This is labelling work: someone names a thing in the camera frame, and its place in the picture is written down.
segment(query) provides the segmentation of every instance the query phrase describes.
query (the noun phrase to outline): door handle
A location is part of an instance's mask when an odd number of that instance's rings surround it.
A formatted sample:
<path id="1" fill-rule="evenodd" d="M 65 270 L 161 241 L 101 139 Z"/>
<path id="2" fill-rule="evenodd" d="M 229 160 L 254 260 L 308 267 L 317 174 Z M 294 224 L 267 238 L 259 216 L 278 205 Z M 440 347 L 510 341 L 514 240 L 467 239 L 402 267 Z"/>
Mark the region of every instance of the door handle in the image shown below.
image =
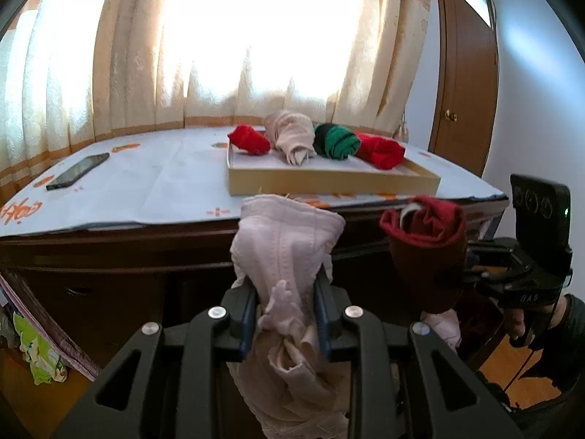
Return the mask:
<path id="1" fill-rule="evenodd" d="M 446 118 L 448 121 L 451 121 L 451 122 L 457 122 L 457 114 L 456 114 L 456 113 L 454 113 L 454 112 L 451 112 L 451 109 L 447 109 L 447 110 L 445 111 L 445 118 Z"/>

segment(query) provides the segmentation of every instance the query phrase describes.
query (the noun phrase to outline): wooden door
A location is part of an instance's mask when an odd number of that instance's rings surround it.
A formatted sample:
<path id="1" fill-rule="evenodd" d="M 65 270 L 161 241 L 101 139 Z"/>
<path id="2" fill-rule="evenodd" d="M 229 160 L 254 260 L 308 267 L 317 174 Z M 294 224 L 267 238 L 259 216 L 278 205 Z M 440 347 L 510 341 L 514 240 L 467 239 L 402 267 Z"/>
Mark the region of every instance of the wooden door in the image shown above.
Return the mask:
<path id="1" fill-rule="evenodd" d="M 482 176 L 490 149 L 498 93 L 495 30 L 465 0 L 441 8 L 444 85 L 431 150 Z"/>

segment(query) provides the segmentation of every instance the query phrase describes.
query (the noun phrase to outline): curtain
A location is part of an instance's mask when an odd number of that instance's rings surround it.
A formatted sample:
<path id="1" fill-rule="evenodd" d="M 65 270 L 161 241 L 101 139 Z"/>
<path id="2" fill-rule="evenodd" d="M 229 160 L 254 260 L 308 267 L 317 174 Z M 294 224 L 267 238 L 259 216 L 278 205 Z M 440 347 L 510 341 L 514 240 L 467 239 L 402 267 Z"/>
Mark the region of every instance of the curtain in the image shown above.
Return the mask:
<path id="1" fill-rule="evenodd" d="M 0 41 L 0 197 L 125 134 L 279 109 L 388 136 L 430 0 L 28 0 Z"/>

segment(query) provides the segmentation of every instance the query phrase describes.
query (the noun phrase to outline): dark red sock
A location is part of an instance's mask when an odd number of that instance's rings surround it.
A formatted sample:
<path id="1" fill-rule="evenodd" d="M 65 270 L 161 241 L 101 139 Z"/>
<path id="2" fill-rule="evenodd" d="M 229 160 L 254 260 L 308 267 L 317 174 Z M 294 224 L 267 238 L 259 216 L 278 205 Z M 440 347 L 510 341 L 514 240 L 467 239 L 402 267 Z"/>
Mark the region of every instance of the dark red sock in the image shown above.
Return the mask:
<path id="1" fill-rule="evenodd" d="M 238 149 L 246 150 L 250 155 L 266 155 L 270 151 L 270 141 L 250 125 L 238 125 L 227 137 Z"/>
<path id="2" fill-rule="evenodd" d="M 415 196 L 422 206 L 412 215 L 405 230 L 400 227 L 400 212 L 388 209 L 382 214 L 380 227 L 390 238 L 394 267 L 414 305 L 439 314 L 453 308 L 461 290 L 437 286 L 437 279 L 447 275 L 454 281 L 465 262 L 467 238 L 461 206 L 451 201 Z"/>
<path id="3" fill-rule="evenodd" d="M 362 142 L 356 157 L 371 163 L 374 167 L 390 170 L 403 161 L 404 147 L 396 140 L 361 132 L 356 132 L 356 135 Z"/>

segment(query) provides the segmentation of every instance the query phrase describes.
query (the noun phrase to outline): white wall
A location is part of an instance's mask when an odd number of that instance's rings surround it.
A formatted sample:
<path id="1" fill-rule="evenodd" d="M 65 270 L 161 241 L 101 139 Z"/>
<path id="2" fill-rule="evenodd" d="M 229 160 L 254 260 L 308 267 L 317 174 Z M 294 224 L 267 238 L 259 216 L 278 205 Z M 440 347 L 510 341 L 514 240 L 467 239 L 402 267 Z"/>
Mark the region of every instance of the white wall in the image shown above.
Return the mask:
<path id="1" fill-rule="evenodd" d="M 438 0 L 431 0 L 425 44 L 404 111 L 410 143 L 424 150 L 429 146 L 435 118 L 440 56 L 439 3 Z"/>
<path id="2" fill-rule="evenodd" d="M 571 291 L 585 299 L 585 63 L 546 0 L 494 0 L 498 105 L 483 178 L 510 193 L 510 174 L 571 190 Z M 513 236 L 508 208 L 499 236 Z"/>

